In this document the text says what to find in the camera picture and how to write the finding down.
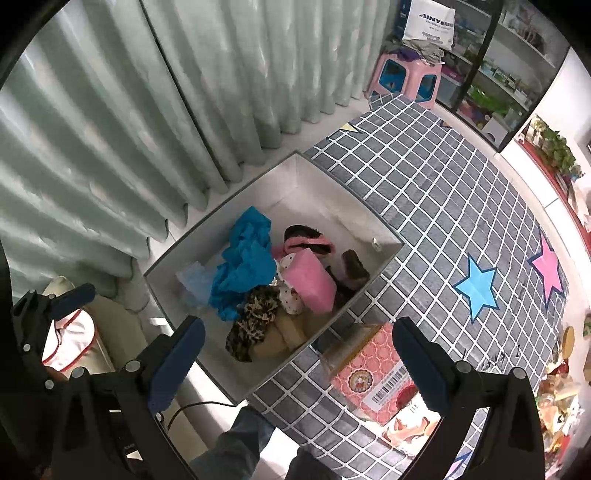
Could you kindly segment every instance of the person's leg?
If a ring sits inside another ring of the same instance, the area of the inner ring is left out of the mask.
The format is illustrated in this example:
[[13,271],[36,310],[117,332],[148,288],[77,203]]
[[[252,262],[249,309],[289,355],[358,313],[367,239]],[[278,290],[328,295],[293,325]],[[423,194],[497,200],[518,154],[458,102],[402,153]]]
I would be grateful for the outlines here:
[[249,480],[275,427],[253,407],[240,410],[216,446],[189,462],[199,480]]

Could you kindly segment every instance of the bag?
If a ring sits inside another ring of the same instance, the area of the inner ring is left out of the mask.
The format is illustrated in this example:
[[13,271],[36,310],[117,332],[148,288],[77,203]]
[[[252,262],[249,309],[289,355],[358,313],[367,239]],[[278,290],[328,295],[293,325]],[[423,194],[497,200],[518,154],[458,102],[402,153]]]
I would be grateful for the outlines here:
[[456,11],[433,0],[402,0],[394,33],[402,40],[425,40],[452,50]]

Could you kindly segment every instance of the black cable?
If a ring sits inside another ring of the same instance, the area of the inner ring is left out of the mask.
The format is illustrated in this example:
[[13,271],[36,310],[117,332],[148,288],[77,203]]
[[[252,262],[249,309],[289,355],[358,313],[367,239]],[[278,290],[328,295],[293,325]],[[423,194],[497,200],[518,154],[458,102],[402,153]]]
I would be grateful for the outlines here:
[[218,402],[218,401],[198,401],[196,403],[188,403],[186,404],[184,407],[180,407],[176,412],[174,412],[174,415],[172,416],[172,418],[170,419],[170,421],[168,422],[168,427],[167,429],[170,430],[170,426],[173,424],[174,419],[177,417],[177,415],[179,413],[181,413],[185,408],[189,408],[189,407],[196,407],[198,405],[207,405],[208,403],[213,403],[216,405],[221,405],[222,407],[236,407],[236,405],[231,405],[229,403],[222,403],[222,402]]

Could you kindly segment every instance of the pink package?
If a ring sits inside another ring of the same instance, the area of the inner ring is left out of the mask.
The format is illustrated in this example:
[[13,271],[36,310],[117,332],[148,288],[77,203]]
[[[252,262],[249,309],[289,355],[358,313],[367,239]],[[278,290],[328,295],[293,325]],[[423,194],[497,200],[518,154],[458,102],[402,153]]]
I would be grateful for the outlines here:
[[282,273],[282,277],[295,289],[312,312],[332,311],[336,284],[312,250],[305,248],[296,253],[289,267]]
[[418,391],[394,349],[390,322],[330,382],[382,426]]

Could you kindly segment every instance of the storage container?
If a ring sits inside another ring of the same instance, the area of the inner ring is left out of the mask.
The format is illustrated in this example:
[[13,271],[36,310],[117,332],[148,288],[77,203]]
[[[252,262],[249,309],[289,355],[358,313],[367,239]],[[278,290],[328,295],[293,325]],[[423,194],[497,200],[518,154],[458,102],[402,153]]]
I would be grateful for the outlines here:
[[[335,244],[336,255],[354,249],[371,277],[341,309],[315,317],[307,332],[307,342],[296,351],[243,363],[225,349],[232,322],[221,321],[209,307],[197,311],[184,304],[180,300],[183,288],[175,274],[195,261],[202,265],[220,264],[232,225],[251,205],[271,220],[273,245],[283,243],[284,231],[290,225],[307,225]],[[148,270],[145,278],[173,329],[187,315],[203,319],[206,341],[197,362],[226,396],[238,404],[326,330],[363,294],[401,247],[394,230],[380,216],[309,160],[293,154],[195,225]]]

